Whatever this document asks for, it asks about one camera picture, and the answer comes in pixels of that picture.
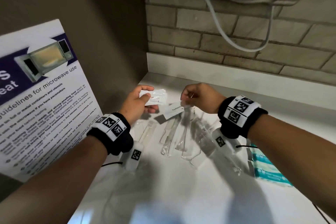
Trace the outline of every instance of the hand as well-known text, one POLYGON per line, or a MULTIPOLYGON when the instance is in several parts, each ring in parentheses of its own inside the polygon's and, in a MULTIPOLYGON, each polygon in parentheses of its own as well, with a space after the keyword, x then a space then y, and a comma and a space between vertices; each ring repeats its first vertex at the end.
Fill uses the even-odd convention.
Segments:
POLYGON ((206 113, 218 113, 225 99, 225 96, 205 83, 187 85, 181 94, 183 105, 197 106, 206 113))
POLYGON ((145 104, 151 98, 149 93, 144 94, 139 98, 141 90, 154 90, 154 87, 148 85, 138 85, 130 94, 128 94, 126 100, 118 111, 121 113, 130 125, 136 122, 141 115, 145 113, 155 113, 159 109, 157 105, 149 105, 145 107, 145 104))

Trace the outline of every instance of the microwave image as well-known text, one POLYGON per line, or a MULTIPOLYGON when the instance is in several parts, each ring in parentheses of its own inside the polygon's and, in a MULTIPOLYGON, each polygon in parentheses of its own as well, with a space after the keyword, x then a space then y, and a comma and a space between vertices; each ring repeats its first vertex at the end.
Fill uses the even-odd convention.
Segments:
POLYGON ((31 53, 15 57, 15 62, 32 82, 71 60, 72 55, 65 39, 31 53))

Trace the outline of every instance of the microwave door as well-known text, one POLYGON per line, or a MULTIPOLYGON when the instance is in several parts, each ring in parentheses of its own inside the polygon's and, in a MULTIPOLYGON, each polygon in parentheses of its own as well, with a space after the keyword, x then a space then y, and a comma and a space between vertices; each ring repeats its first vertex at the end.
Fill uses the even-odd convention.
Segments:
POLYGON ((32 82, 37 82, 41 78, 42 74, 31 61, 29 55, 15 57, 14 60, 32 82))

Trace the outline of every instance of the wristband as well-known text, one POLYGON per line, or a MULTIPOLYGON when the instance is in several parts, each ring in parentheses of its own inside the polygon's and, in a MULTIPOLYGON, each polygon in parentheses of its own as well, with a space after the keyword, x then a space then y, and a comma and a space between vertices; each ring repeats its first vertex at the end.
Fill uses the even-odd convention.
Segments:
POLYGON ((268 112, 261 105, 245 96, 229 97, 219 107, 218 117, 222 124, 221 132, 228 138, 247 134, 257 119, 268 112))
POLYGON ((91 127, 87 136, 94 136, 105 146, 107 153, 118 156, 133 147, 133 138, 129 134, 130 124, 120 113, 105 114, 91 127))

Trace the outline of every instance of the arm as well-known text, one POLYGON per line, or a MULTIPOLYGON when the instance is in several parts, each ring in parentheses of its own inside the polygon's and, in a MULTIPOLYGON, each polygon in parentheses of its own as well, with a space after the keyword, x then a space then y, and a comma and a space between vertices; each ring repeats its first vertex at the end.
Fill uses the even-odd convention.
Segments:
MULTIPOLYGON (((225 97, 199 83, 186 86, 181 100, 217 113, 225 97)), ((336 220, 335 144, 265 114, 252 125, 248 138, 298 190, 336 220)))
MULTIPOLYGON (((139 98, 138 86, 125 100, 120 113, 132 124, 144 112, 150 95, 139 98)), ((107 157, 105 146, 88 136, 52 165, 32 177, 0 204, 1 223, 67 223, 107 157)))

